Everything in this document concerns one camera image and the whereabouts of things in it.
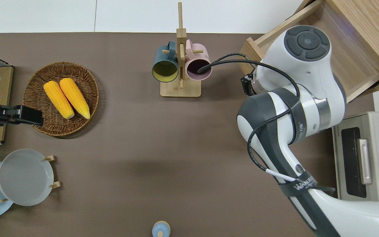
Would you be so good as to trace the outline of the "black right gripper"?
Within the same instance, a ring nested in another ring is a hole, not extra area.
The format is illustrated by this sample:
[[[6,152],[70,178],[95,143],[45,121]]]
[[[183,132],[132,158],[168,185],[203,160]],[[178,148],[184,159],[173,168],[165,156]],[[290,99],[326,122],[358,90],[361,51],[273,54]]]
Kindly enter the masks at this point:
[[[256,92],[254,91],[254,89],[252,87],[252,79],[253,78],[254,78],[253,74],[246,74],[245,76],[243,76],[241,78],[242,88],[243,88],[245,95],[247,95],[247,96],[253,96],[256,94]]]

